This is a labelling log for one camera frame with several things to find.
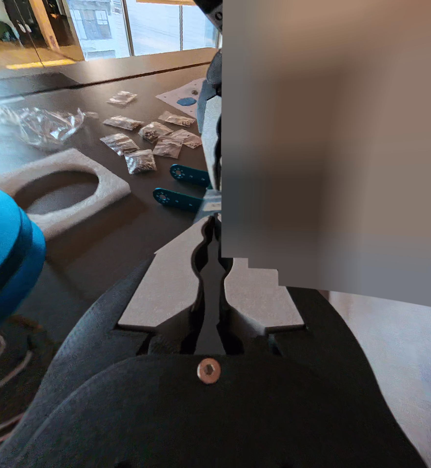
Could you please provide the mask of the dark grey desk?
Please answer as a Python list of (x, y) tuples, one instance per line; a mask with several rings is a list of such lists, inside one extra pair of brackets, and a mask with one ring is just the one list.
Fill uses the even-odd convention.
[(204, 190), (176, 181), (174, 163), (206, 170), (202, 149), (183, 147), (178, 161), (157, 157), (157, 170), (130, 175), (125, 161), (100, 140), (119, 132), (102, 124), (123, 115), (146, 124), (166, 110), (176, 111), (156, 98), (189, 82), (204, 78), (214, 49), (170, 52), (131, 59), (107, 59), (77, 64), (46, 73), (62, 73), (81, 85), (0, 100), (14, 108), (37, 107), (96, 112), (62, 146), (37, 149), (19, 141), (0, 142), (0, 174), (75, 148), (129, 183), (131, 194), (83, 223), (47, 242), (42, 274), (17, 315), (0, 325), (0, 382), (25, 360), (30, 361), (0, 387), (0, 439), (9, 434), (25, 412), (60, 344), (86, 310), (113, 284), (126, 277), (147, 255), (184, 231), (190, 213), (168, 209), (153, 198), (155, 188), (201, 197)]

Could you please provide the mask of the blue metal bracket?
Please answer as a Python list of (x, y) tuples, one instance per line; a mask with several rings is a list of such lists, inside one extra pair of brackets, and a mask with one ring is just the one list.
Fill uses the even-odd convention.
[[(173, 164), (170, 167), (170, 175), (177, 181), (197, 185), (204, 189), (212, 187), (207, 171), (181, 164)], [(153, 197), (160, 205), (178, 208), (192, 213), (197, 213), (203, 203), (203, 198), (189, 196), (163, 188), (154, 189)]]

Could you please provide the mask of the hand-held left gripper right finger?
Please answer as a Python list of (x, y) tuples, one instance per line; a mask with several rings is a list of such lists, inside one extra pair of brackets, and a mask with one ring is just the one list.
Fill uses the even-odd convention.
[(220, 285), (217, 331), (224, 346), (246, 346), (253, 338), (304, 327), (304, 321), (277, 270), (250, 268), (247, 258), (223, 257), (221, 215), (215, 216)]

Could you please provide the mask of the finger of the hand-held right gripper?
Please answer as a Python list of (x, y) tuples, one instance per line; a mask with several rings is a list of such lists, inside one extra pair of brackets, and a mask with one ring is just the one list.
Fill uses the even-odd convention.
[(200, 130), (210, 183), (212, 188), (217, 191), (221, 190), (221, 145), (219, 130), (221, 123), (221, 104), (221, 97), (217, 95), (206, 100)]

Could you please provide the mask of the crumpled clear plastic wrap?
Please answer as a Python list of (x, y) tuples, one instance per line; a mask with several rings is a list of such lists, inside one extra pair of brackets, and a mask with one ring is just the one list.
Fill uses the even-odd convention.
[(70, 113), (0, 105), (0, 142), (16, 140), (30, 147), (55, 149), (65, 144), (89, 121), (98, 119), (98, 113), (80, 108)]

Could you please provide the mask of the small clear zip bag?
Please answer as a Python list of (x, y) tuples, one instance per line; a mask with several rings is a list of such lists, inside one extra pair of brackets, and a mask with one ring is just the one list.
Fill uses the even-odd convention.
[(219, 217), (222, 212), (221, 192), (214, 189), (206, 189), (201, 204), (196, 212), (193, 225), (201, 220), (211, 221), (213, 226), (220, 222)]

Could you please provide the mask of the cluster of screw packets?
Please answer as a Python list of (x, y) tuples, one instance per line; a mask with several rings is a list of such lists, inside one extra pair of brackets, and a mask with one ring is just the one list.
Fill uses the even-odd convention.
[(202, 145), (200, 136), (187, 130), (195, 119), (163, 112), (157, 121), (145, 123), (131, 117), (114, 115), (102, 121), (113, 129), (127, 132), (137, 131), (144, 143), (152, 148), (142, 149), (129, 136), (122, 132), (114, 133), (100, 140), (117, 155), (124, 158), (129, 174), (156, 171), (155, 156), (178, 159), (183, 147), (196, 149)]

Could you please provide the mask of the person's white shirt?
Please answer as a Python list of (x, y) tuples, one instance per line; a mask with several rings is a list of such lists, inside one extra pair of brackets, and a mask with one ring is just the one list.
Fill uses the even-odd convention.
[(388, 406), (431, 467), (431, 307), (330, 292)]

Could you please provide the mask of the assembly instruction sheet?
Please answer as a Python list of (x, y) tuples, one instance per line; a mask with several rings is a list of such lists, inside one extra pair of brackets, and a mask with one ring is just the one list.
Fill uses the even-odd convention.
[(193, 80), (177, 89), (157, 95), (156, 98), (177, 109), (178, 112), (195, 118), (197, 102), (199, 100), (204, 81), (205, 78)]

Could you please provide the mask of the large glass window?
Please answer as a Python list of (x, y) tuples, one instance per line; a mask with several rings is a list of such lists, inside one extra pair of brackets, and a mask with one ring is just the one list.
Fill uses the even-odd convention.
[(86, 61), (216, 48), (221, 33), (193, 1), (67, 1)]

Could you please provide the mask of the white foam block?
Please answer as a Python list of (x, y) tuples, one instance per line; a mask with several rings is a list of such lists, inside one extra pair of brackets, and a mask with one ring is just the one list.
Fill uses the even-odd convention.
[(46, 241), (130, 194), (130, 186), (125, 180), (74, 148), (0, 174), (0, 190), (14, 197), (28, 184), (60, 172), (92, 174), (97, 177), (98, 184), (91, 196), (72, 206), (45, 214), (28, 214), (29, 219), (40, 228)]

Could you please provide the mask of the dark doorway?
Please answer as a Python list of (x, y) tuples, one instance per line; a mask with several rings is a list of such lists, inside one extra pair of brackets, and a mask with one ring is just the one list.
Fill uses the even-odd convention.
[(8, 0), (3, 3), (22, 45), (34, 47), (41, 58), (49, 52), (62, 59), (84, 61), (65, 1)]

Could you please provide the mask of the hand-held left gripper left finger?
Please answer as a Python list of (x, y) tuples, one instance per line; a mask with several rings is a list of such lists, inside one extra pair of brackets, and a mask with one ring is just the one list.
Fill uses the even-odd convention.
[(195, 351), (204, 320), (200, 272), (213, 228), (214, 217), (205, 216), (155, 252), (119, 328), (161, 336), (181, 352)]

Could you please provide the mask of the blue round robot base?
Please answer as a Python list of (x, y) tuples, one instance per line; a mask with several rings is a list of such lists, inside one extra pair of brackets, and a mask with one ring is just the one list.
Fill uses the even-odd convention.
[(0, 190), (0, 324), (37, 283), (45, 255), (46, 241), (40, 228)]

